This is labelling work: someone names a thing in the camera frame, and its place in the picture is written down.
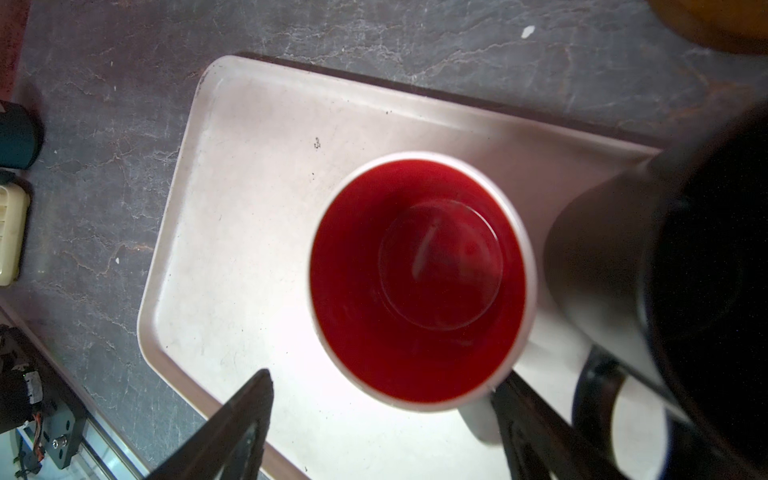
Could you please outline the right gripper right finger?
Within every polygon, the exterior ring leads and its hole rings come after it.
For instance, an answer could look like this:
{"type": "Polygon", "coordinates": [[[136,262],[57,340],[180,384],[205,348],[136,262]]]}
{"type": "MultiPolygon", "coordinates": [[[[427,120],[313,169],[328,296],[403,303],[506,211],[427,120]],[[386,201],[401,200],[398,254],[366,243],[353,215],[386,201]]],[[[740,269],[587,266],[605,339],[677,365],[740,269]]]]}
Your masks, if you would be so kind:
{"type": "Polygon", "coordinates": [[[495,389],[491,404],[513,479],[624,477],[516,372],[495,389]]]}

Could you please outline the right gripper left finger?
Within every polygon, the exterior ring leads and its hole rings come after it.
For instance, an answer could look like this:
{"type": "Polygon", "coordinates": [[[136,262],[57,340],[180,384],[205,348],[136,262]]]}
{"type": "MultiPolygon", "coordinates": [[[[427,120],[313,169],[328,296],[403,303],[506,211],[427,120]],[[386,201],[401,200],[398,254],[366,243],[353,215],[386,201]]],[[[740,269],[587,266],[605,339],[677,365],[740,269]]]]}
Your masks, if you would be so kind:
{"type": "Polygon", "coordinates": [[[270,372],[256,372],[150,479],[256,479],[274,402],[270,372]]]}

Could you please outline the red inside white mug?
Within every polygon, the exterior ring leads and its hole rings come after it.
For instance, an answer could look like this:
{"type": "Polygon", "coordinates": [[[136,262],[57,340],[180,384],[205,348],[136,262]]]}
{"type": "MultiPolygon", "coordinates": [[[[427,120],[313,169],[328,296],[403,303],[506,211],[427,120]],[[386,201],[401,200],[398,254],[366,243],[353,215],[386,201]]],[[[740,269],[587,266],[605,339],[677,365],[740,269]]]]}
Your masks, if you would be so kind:
{"type": "Polygon", "coordinates": [[[491,398],[528,340],[538,278],[488,176],[427,151],[370,161],[336,187],[308,260],[315,331],[345,377],[395,408],[457,410],[500,443],[491,398]]]}

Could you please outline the black mug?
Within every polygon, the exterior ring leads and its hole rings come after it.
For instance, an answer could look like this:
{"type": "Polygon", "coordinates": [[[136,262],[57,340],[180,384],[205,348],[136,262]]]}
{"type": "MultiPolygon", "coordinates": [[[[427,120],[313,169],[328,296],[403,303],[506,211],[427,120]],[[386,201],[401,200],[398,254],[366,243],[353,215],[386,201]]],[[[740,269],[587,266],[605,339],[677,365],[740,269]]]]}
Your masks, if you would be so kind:
{"type": "Polygon", "coordinates": [[[572,200],[543,270],[592,342],[572,422],[604,458],[634,378],[665,403],[662,478],[766,477],[765,103],[572,200]]]}

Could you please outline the brown cork round coaster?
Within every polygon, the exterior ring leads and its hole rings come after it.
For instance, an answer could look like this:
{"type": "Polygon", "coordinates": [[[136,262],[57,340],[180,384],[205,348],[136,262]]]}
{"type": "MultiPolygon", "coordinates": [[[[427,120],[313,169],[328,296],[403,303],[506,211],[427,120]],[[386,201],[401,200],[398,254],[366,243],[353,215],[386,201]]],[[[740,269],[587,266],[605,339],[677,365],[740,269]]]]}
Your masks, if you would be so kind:
{"type": "Polygon", "coordinates": [[[767,54],[767,2],[752,0],[648,0],[653,13],[677,35],[702,47],[767,54]]]}

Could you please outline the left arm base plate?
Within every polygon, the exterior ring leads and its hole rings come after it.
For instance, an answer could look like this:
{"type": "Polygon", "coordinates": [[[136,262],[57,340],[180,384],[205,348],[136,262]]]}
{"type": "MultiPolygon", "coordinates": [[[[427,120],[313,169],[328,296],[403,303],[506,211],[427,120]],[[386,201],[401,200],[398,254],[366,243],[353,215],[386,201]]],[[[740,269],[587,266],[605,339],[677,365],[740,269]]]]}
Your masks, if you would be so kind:
{"type": "Polygon", "coordinates": [[[1,327],[1,432],[11,435],[12,477],[46,460],[63,470],[83,439],[87,409],[59,371],[17,327],[1,327]]]}

